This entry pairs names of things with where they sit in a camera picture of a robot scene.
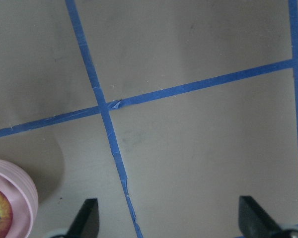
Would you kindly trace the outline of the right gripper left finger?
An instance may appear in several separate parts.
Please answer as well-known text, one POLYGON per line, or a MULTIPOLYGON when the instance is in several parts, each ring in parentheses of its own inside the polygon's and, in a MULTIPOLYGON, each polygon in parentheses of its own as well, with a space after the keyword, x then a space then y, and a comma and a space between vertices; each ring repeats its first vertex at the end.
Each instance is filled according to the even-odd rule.
POLYGON ((67 231, 66 238, 97 238, 100 218, 97 198, 86 199, 67 231))

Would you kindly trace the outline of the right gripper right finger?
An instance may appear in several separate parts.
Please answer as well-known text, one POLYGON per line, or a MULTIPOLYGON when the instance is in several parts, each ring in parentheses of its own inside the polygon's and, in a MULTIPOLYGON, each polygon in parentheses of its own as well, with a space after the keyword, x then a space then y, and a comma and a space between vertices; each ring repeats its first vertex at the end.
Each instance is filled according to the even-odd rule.
POLYGON ((252 196, 240 196, 238 227, 245 238, 298 238, 298 227, 284 228, 252 196))

